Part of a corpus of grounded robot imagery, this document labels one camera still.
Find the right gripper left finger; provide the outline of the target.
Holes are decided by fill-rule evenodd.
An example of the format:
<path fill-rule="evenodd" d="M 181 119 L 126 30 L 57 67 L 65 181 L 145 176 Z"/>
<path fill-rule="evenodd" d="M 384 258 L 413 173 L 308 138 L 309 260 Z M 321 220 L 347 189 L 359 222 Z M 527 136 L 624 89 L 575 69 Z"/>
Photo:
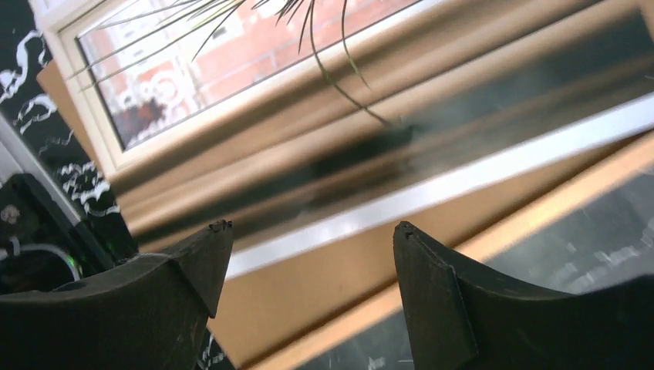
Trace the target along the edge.
<path fill-rule="evenodd" d="M 3 369 L 209 369 L 233 247 L 226 220 L 53 291 L 1 298 Z"/>

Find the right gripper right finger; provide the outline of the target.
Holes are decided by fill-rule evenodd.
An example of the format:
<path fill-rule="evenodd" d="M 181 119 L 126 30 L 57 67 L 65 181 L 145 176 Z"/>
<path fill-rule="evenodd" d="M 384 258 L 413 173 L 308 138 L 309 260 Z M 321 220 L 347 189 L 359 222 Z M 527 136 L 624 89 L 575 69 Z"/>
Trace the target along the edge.
<path fill-rule="evenodd" d="M 651 369 L 653 277 L 568 294 L 508 276 L 413 224 L 393 234 L 417 369 Z"/>

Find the brown backing board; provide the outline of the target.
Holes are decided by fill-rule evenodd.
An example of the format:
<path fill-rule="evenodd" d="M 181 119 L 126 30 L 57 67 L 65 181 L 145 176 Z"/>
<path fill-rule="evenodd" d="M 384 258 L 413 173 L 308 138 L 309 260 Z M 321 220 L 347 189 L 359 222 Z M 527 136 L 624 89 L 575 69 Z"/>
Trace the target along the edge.
<path fill-rule="evenodd" d="M 177 227 L 215 218 L 234 224 L 233 257 L 323 217 L 415 185 L 631 98 L 631 77 L 650 64 L 549 58 L 429 103 L 368 139 L 202 207 Z M 218 342 L 237 363 L 267 354 L 301 331 L 387 285 L 391 220 L 226 280 Z"/>

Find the wooden picture frame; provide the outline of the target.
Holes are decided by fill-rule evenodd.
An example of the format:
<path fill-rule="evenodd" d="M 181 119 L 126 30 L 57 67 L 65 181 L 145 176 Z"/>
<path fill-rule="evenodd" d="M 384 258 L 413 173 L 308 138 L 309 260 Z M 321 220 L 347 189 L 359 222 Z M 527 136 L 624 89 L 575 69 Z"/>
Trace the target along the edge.
<path fill-rule="evenodd" d="M 647 133 L 590 166 L 457 246 L 457 251 L 485 261 L 531 233 L 643 173 L 653 165 L 653 134 Z M 390 285 L 323 326 L 252 365 L 253 369 L 290 369 L 380 323 L 402 308 L 400 287 Z"/>

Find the clear acrylic sheet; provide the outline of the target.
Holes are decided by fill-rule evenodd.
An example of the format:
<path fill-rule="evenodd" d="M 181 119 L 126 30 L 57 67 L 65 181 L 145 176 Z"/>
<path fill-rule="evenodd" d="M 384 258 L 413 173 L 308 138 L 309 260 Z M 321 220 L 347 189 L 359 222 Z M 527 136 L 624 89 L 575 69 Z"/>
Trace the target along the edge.
<path fill-rule="evenodd" d="M 579 207 L 507 250 L 489 267 L 580 294 L 653 272 L 653 171 Z M 403 311 L 314 356 L 301 369 L 411 369 Z"/>

